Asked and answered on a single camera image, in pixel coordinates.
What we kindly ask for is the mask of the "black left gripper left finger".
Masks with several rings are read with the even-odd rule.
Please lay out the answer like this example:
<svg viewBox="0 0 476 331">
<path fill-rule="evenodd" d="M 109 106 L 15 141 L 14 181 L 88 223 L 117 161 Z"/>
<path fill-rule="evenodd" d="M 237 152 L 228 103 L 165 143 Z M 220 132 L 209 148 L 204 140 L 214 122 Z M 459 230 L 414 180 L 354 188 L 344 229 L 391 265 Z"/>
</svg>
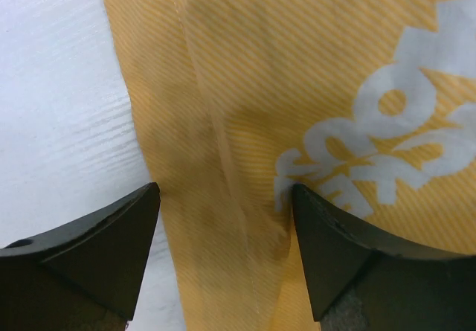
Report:
<svg viewBox="0 0 476 331">
<path fill-rule="evenodd" d="M 2 330 L 124 330 L 158 221 L 153 182 L 1 249 Z"/>
</svg>

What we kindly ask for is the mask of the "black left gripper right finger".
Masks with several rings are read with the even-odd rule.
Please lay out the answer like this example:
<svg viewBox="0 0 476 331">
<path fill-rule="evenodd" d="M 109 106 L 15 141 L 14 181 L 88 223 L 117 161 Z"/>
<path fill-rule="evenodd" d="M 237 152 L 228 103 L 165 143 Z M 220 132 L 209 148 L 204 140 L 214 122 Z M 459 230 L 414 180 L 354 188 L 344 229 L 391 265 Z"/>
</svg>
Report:
<svg viewBox="0 0 476 331">
<path fill-rule="evenodd" d="M 475 257 L 398 237 L 292 187 L 312 315 L 323 330 L 473 331 Z"/>
</svg>

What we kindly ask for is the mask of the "yellow pillowcase with blue lining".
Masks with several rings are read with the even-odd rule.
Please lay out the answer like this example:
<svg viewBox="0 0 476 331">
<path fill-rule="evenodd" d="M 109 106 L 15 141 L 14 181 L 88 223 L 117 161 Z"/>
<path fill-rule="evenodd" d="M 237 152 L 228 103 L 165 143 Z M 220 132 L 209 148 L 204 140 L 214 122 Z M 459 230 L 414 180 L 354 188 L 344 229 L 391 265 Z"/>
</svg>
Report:
<svg viewBox="0 0 476 331">
<path fill-rule="evenodd" d="M 188 330 L 317 330 L 298 181 L 475 252 L 475 0 L 104 0 Z"/>
</svg>

